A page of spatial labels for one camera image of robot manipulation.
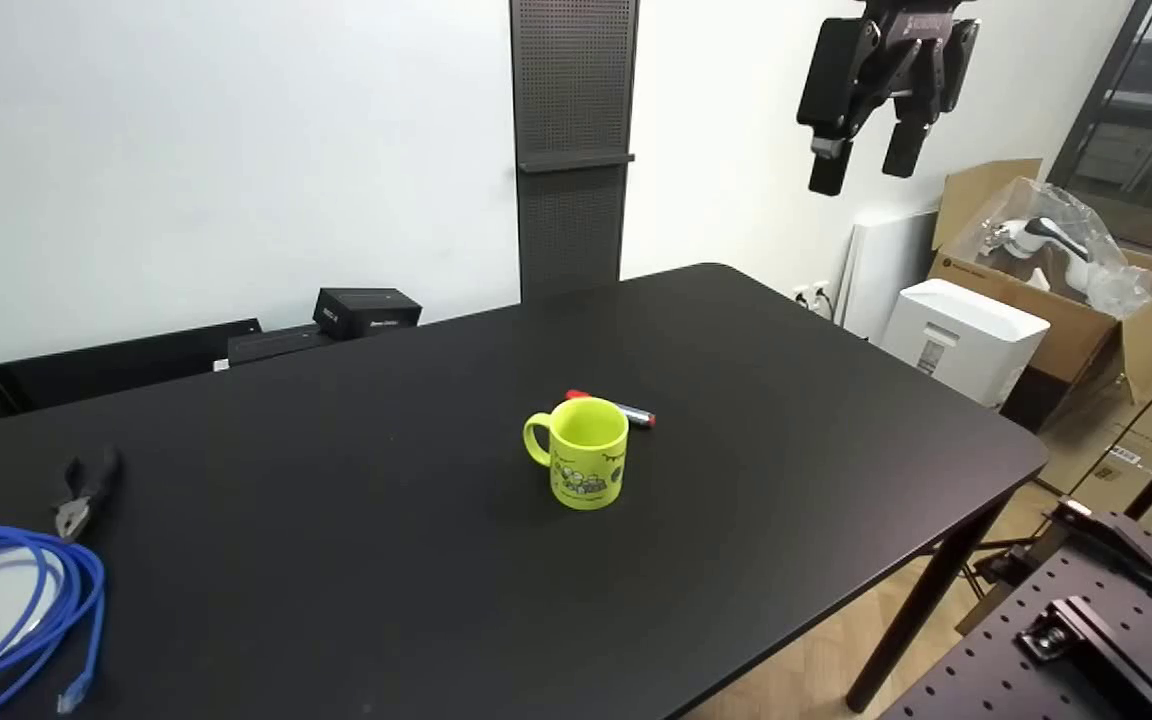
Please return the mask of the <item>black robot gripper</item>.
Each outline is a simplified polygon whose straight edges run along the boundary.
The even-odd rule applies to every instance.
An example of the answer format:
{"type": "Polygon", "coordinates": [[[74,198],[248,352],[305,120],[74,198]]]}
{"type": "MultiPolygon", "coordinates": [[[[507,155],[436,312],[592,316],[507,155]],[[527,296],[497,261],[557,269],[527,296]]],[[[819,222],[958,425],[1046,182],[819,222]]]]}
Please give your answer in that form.
{"type": "Polygon", "coordinates": [[[838,198],[848,178],[854,135],[885,102],[895,127],[890,178],[913,178],[940,111],[962,103],[982,24],[966,0],[862,0],[862,16],[830,16],[816,33],[795,120],[814,126],[807,187],[838,198]]]}

